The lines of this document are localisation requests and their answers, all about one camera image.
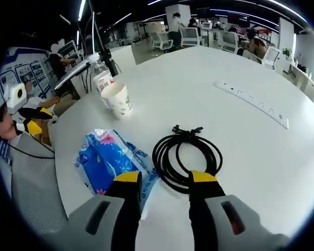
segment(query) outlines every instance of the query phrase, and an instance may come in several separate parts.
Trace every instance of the plastic bottle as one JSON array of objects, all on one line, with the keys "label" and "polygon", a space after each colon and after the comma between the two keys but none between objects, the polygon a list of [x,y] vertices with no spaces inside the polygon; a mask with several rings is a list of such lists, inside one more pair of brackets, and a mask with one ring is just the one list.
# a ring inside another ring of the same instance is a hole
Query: plastic bottle
[{"label": "plastic bottle", "polygon": [[91,76],[99,93],[108,85],[114,83],[113,77],[108,67],[100,60],[99,53],[88,57],[91,64]]}]

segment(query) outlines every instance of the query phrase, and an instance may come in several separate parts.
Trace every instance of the black cable cord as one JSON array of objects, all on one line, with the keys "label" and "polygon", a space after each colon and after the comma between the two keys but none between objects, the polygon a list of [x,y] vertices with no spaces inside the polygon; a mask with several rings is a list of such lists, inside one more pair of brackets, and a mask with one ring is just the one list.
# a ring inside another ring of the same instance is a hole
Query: black cable cord
[{"label": "black cable cord", "polygon": [[122,73],[122,71],[121,71],[121,69],[120,69],[120,67],[119,67],[119,65],[114,61],[114,63],[117,65],[117,67],[119,68],[119,70],[120,70],[120,73]]},{"label": "black cable cord", "polygon": [[90,87],[90,89],[91,89],[91,91],[92,91],[92,71],[91,71],[91,73],[89,74],[89,87]]},{"label": "black cable cord", "polygon": [[[220,150],[210,141],[196,135],[200,133],[202,129],[202,127],[199,127],[191,131],[184,131],[179,128],[179,125],[176,125],[172,129],[175,134],[166,136],[159,140],[159,142],[156,144],[152,151],[152,161],[161,179],[174,190],[184,194],[188,194],[189,178],[181,175],[171,166],[169,160],[169,150],[172,147],[177,146],[177,162],[181,169],[187,174],[189,174],[190,171],[185,168],[179,158],[179,148],[182,143],[191,144],[203,153],[207,162],[205,170],[206,173],[215,176],[222,167],[222,154]],[[217,166],[217,160],[211,147],[215,149],[219,155],[219,166]]]},{"label": "black cable cord", "polygon": [[87,68],[86,78],[85,78],[85,83],[86,83],[86,86],[87,86],[87,92],[88,92],[88,82],[87,82],[88,71],[89,71],[89,68]]},{"label": "black cable cord", "polygon": [[86,86],[85,86],[85,82],[84,82],[83,74],[80,74],[79,76],[80,76],[80,79],[81,79],[81,80],[82,80],[82,82],[83,82],[85,93],[87,94],[87,89],[86,89]]},{"label": "black cable cord", "polygon": [[8,144],[10,147],[14,148],[15,150],[17,150],[17,151],[19,151],[19,152],[21,152],[21,153],[24,153],[24,154],[26,154],[26,155],[28,155],[28,156],[30,156],[30,157],[41,158],[41,159],[54,159],[54,157],[35,156],[35,155],[30,154],[30,153],[26,153],[26,152],[24,152],[24,151],[22,151],[22,150],[20,150],[20,149],[18,149],[18,148],[16,148],[16,147],[12,146],[12,145],[9,144],[9,143],[7,143],[7,144]]},{"label": "black cable cord", "polygon": [[54,151],[53,151],[52,149],[48,148],[48,147],[47,147],[46,145],[44,145],[42,142],[40,142],[39,140],[35,139],[32,135],[31,135],[31,137],[32,137],[34,140],[36,140],[38,143],[40,143],[42,146],[44,146],[46,149],[48,149],[50,152],[54,153]]},{"label": "black cable cord", "polygon": [[0,136],[0,140],[3,140],[3,141],[6,141],[6,143],[10,146],[10,147],[12,147],[12,148],[14,148],[15,150],[17,150],[17,151],[19,151],[19,152],[21,152],[21,153],[23,153],[23,154],[26,154],[26,155],[28,155],[28,156],[30,156],[30,157],[34,157],[34,158],[41,158],[41,159],[54,159],[54,157],[42,157],[42,156],[35,156],[35,155],[32,155],[32,154],[30,154],[30,153],[26,153],[26,152],[24,152],[24,151],[22,151],[22,150],[20,150],[20,149],[18,149],[18,148],[16,148],[15,146],[12,146],[11,144],[9,144],[9,142],[7,141],[7,140],[4,140],[4,139],[2,139],[1,138],[1,136]]}]

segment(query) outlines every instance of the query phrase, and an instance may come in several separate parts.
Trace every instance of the potted plant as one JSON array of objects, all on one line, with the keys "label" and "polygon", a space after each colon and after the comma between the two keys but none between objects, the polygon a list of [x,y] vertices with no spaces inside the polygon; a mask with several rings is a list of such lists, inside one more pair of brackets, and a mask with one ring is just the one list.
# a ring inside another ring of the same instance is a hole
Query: potted plant
[{"label": "potted plant", "polygon": [[283,55],[285,55],[286,60],[291,61],[292,50],[289,48],[283,48]]}]

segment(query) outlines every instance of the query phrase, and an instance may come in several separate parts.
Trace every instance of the black shirt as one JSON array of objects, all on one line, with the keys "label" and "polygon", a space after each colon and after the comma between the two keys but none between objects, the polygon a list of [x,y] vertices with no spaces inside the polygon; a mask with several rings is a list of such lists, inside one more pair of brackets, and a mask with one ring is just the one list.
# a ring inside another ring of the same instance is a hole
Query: black shirt
[{"label": "black shirt", "polygon": [[189,24],[188,27],[189,27],[189,28],[197,28],[197,29],[198,29],[199,37],[201,36],[201,29],[200,29],[200,27],[197,27],[197,26],[194,26],[194,25],[191,25],[191,24]]},{"label": "black shirt", "polygon": [[55,54],[55,53],[51,53],[49,58],[50,58],[50,64],[53,68],[53,71],[56,77],[58,78],[58,80],[60,80],[66,74],[65,66],[60,62],[62,58],[58,54]]}]

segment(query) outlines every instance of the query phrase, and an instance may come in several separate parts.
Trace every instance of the power strip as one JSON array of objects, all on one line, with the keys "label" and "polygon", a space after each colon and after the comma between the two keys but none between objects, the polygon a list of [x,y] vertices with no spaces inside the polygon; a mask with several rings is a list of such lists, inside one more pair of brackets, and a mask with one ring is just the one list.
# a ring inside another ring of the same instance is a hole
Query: power strip
[{"label": "power strip", "polygon": [[260,109],[262,112],[269,115],[271,118],[273,118],[275,121],[277,121],[279,124],[281,124],[284,128],[288,130],[288,118],[283,116],[277,110],[273,109],[271,106],[262,102],[260,99],[257,99],[254,96],[245,93],[243,90],[233,87],[227,83],[215,83],[214,85],[222,90],[225,90],[230,94],[235,95],[236,97],[239,97],[240,99],[243,99],[244,101],[248,102],[254,107]]}]

